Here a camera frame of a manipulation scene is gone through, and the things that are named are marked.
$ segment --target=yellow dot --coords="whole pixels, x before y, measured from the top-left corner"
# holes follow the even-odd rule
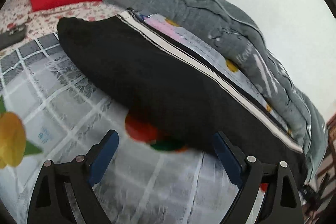
[[[271,108],[271,106],[270,106],[269,104],[266,104],[266,110],[267,110],[268,112],[271,112],[271,111],[272,111],[272,108]]]
[[[166,18],[165,20],[166,20],[166,22],[167,22],[168,24],[170,24],[170,25],[173,25],[173,26],[175,26],[175,27],[180,27],[180,25],[178,25],[177,23],[175,23],[174,21],[172,21],[172,20],[170,20],[170,19],[168,19],[168,18]]]
[[[4,162],[4,160],[0,158],[0,169],[4,169],[6,165],[7,164]]]
[[[232,71],[233,73],[235,73],[235,72],[238,71],[237,66],[234,63],[232,63],[230,60],[228,60],[228,59],[226,59],[226,65],[227,65],[228,69],[230,71]]]

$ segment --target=green object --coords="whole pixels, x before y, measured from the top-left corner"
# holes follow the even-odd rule
[[[3,96],[0,96],[0,114],[7,112],[5,107],[5,102],[3,101]]]
[[[42,149],[41,148],[33,145],[29,141],[26,141],[26,149],[25,149],[24,156],[36,155],[36,154],[40,154],[40,153],[42,153]]]
[[[175,139],[166,139],[157,141],[154,144],[151,144],[151,147],[158,151],[175,151],[180,150],[185,146],[185,143],[180,140]]]

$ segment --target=gray comforter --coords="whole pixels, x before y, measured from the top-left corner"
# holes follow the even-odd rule
[[[325,122],[267,50],[261,31],[245,12],[225,0],[106,1],[161,14],[235,62],[286,121],[290,128],[288,134],[302,146],[307,159],[307,181],[310,181],[327,148]]]

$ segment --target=checkered sheet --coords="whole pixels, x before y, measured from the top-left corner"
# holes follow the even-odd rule
[[[86,154],[109,129],[120,145],[94,192],[112,223],[219,223],[238,189],[221,163],[204,153],[158,152],[130,139],[127,109],[95,87],[72,63],[57,33],[17,47],[0,60],[1,94],[15,112],[26,138],[43,153],[0,170],[0,198],[17,223],[26,223],[29,201],[43,162],[71,161]],[[78,223],[84,223],[68,187]],[[254,223],[258,194],[248,223]]]

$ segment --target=metal screw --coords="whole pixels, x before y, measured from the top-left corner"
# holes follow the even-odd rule
[[[254,156],[248,156],[247,157],[247,160],[249,161],[249,162],[256,162],[256,158],[254,157]]]
[[[46,160],[46,161],[43,163],[43,165],[44,165],[45,167],[50,166],[50,165],[51,165],[51,160]]]
[[[285,161],[280,161],[280,165],[283,167],[283,168],[286,168],[288,166],[287,162]]]
[[[85,159],[83,155],[79,155],[76,157],[76,162],[82,162]]]

